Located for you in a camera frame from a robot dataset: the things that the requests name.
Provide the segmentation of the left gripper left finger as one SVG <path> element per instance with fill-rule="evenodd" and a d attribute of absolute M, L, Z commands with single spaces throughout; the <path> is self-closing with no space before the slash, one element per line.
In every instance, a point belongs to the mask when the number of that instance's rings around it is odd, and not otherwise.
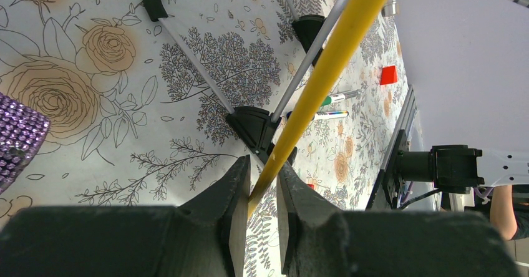
<path fill-rule="evenodd" d="M 242 276 L 251 160 L 179 207 L 32 207 L 1 231 L 2 276 Z"/>

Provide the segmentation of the yellow framed whiteboard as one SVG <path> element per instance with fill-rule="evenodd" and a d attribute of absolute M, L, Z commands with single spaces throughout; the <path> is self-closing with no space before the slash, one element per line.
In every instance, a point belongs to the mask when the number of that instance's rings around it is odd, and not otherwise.
<path fill-rule="evenodd" d="M 171 31 L 177 31 L 194 58 L 235 108 L 256 107 L 277 115 L 281 132 L 313 71 L 311 46 L 323 47 L 319 32 L 330 32 L 341 0 L 162 0 Z M 190 190 L 243 148 L 242 138 L 228 124 L 228 112 L 193 62 L 167 36 L 164 24 L 149 29 L 159 46 L 160 77 L 165 93 L 163 121 L 195 119 L 172 136 L 169 151 L 136 153 L 144 170 L 131 181 L 124 198 L 134 205 L 152 180 L 149 194 L 165 200 L 176 177 L 187 177 Z M 338 119 L 315 120 L 299 143 L 295 168 L 329 201 L 345 209 L 363 210 L 374 188 L 375 174 L 389 144 L 390 131 L 404 95 L 405 82 L 382 86 L 383 62 L 404 70 L 396 25 L 378 17 L 331 93 L 360 90 L 342 102 L 326 102 L 323 111 L 343 110 Z"/>

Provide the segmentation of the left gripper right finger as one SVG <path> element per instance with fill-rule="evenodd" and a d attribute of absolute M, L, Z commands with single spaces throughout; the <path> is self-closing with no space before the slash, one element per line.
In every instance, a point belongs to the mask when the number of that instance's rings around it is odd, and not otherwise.
<path fill-rule="evenodd" d="M 308 187 L 288 163 L 277 182 L 284 275 L 519 275 L 505 242 L 481 215 L 342 210 Z"/>

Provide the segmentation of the person forearm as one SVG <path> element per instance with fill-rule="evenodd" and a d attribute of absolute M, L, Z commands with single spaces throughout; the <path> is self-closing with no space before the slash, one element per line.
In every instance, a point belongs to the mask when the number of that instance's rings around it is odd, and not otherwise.
<path fill-rule="evenodd" d="M 506 241 L 511 240 L 518 230 L 512 193 L 511 185 L 495 187 L 490 207 L 490 223 Z"/>

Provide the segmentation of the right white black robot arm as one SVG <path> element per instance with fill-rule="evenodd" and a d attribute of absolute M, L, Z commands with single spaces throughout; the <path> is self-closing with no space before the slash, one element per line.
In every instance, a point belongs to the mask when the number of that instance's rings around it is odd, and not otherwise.
<path fill-rule="evenodd" d="M 528 185 L 528 153 L 439 145 L 424 152 L 399 152 L 393 172 L 403 181 L 432 182 L 447 193 L 478 187 Z"/>

